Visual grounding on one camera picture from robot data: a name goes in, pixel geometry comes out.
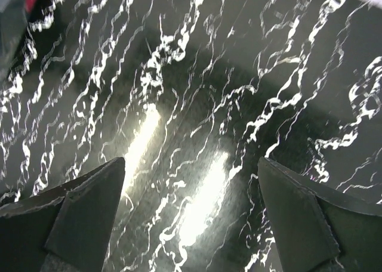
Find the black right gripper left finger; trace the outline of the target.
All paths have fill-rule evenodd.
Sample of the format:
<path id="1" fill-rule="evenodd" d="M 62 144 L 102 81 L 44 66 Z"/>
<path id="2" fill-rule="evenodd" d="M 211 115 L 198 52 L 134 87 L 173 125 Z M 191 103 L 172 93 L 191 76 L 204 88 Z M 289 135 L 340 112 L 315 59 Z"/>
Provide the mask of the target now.
<path id="1" fill-rule="evenodd" d="M 1 207 L 1 271 L 101 271 L 125 178 L 114 158 Z"/>

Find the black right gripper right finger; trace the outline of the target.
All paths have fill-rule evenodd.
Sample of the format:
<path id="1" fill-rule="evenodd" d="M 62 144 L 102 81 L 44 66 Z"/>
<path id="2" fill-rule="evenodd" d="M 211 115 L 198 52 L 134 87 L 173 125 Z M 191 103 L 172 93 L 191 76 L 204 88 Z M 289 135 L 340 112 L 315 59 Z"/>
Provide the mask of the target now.
<path id="1" fill-rule="evenodd" d="M 381 271 L 381 205 L 265 157 L 258 181 L 284 271 Z"/>

